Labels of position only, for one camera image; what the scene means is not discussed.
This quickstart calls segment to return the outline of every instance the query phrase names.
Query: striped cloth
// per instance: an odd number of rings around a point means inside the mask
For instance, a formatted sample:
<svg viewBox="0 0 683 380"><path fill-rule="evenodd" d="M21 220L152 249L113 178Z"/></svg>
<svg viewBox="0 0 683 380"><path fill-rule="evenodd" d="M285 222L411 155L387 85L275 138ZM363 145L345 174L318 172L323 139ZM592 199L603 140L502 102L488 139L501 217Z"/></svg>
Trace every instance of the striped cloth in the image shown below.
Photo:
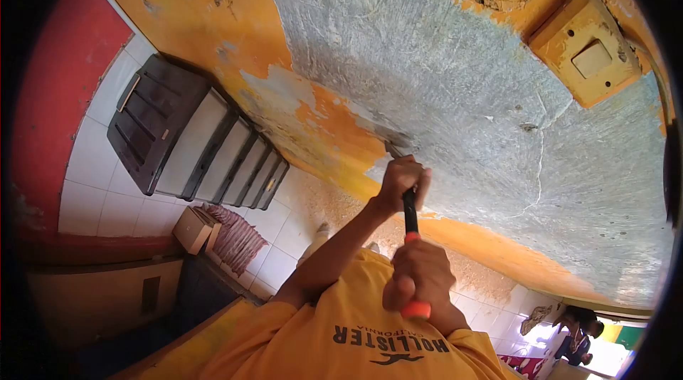
<svg viewBox="0 0 683 380"><path fill-rule="evenodd" d="M203 208L222 225L213 252L239 277L268 243L239 214L220 205L204 204Z"/></svg>

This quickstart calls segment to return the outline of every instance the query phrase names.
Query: light switch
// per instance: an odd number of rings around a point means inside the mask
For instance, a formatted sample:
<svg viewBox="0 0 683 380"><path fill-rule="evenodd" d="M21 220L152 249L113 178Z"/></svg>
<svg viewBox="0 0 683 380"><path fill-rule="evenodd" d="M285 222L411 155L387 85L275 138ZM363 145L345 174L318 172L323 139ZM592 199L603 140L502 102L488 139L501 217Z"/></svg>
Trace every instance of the light switch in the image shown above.
<svg viewBox="0 0 683 380"><path fill-rule="evenodd" d="M572 59L572 63L585 78L595 75L611 62L612 58L600 39L594 39Z"/></svg>
<svg viewBox="0 0 683 380"><path fill-rule="evenodd" d="M529 48L585 109L641 76L638 58L602 0L569 0L534 32Z"/></svg>

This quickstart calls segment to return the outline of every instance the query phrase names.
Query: wire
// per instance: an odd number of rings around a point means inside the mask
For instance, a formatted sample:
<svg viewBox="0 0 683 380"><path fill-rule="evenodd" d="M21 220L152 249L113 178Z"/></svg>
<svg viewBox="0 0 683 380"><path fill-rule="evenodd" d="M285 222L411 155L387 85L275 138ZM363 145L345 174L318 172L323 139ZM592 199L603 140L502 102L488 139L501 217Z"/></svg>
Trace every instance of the wire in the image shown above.
<svg viewBox="0 0 683 380"><path fill-rule="evenodd" d="M659 90L659 101L662 103L662 112L664 113L664 125L671 125L671 104L669 102L669 94L667 92L667 86L664 83L664 78L662 77L662 72L661 70L659 70L659 66L657 66L657 62L654 61L654 57L652 57L652 54L649 51L647 51L647 48L645 48L641 43L636 42L635 40L628 37L626 37L626 42L628 42L628 44L630 44L638 51L641 51L645 55L647 61L650 63L650 68L652 69L652 72L654 73L654 78L657 81L657 89Z"/></svg>

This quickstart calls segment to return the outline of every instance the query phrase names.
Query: orange painted wall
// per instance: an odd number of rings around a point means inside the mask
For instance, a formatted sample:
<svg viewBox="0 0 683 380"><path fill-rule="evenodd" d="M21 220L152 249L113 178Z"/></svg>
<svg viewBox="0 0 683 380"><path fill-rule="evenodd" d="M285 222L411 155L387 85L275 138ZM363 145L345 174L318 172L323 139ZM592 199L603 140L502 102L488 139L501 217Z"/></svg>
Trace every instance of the orange painted wall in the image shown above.
<svg viewBox="0 0 683 380"><path fill-rule="evenodd" d="M479 4L454 0L465 8L487 12ZM637 35L650 49L653 39L633 0L606 0L610 11L627 32ZM161 52L188 60L212 71L245 111L297 167L366 200L379 184L364 173L385 155L381 141L356 124L357 116L346 99L292 71L292 59L277 7L273 0L117 0L133 22ZM522 39L538 25L557 0L533 0L516 12L495 12L489 17L510 26ZM272 98L256 94L244 78L248 73ZM312 102L299 102L293 111L272 102L276 85L312 94ZM323 113L312 114L313 109ZM483 227L449 219L422 219L422 232L492 269L538 290L593 301L606 301L587 282L561 265Z"/></svg>

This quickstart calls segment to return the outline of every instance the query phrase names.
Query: hand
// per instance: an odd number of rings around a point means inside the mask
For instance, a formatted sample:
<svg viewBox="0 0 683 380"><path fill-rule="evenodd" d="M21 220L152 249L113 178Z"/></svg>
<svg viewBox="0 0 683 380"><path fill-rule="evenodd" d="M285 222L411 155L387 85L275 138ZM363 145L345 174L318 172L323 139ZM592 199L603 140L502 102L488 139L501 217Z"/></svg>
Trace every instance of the hand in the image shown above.
<svg viewBox="0 0 683 380"><path fill-rule="evenodd" d="M393 215L403 211L403 193L414 188L415 209L420 210L431 184L431 169L423 168L421 163L415 162L412 154L388 163L387 171L382 180L382 188L375 199L380 209Z"/></svg>
<svg viewBox="0 0 683 380"><path fill-rule="evenodd" d="M431 305L429 322L445 337L456 329L469 328L450 301L449 290L456 278L443 248L416 239L399 248L391 262L393 277L382 294L386 310L401 310L412 299L427 301Z"/></svg>

